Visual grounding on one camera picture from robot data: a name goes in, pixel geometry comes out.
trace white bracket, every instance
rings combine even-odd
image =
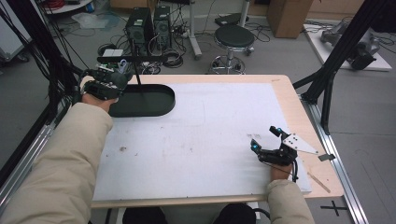
[[[299,135],[292,133],[289,137],[283,140],[283,144],[291,147],[297,151],[303,151],[318,155],[318,151],[305,142]]]

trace black pants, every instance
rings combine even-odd
[[[160,207],[137,207],[125,210],[123,224],[168,224]],[[244,203],[229,203],[213,224],[255,224],[255,211]]]

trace beige sleeve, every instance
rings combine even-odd
[[[111,128],[111,117],[102,108],[74,105],[12,196],[0,223],[88,223],[99,160]]]
[[[273,224],[313,224],[311,211],[299,187],[289,180],[274,180],[267,187]]]

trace stool leg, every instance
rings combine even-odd
[[[226,67],[227,67],[227,75],[230,74],[230,69],[231,69],[231,61],[233,60],[233,52],[231,50],[228,50],[227,52],[227,63],[226,63]]]

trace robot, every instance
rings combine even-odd
[[[341,21],[331,30],[323,31],[320,41],[323,43],[329,42],[334,47],[340,40],[348,25],[349,21]],[[356,47],[352,50],[346,61],[350,63],[353,69],[362,70],[376,60],[373,55],[378,51],[378,38],[374,37],[373,34],[366,32]]]

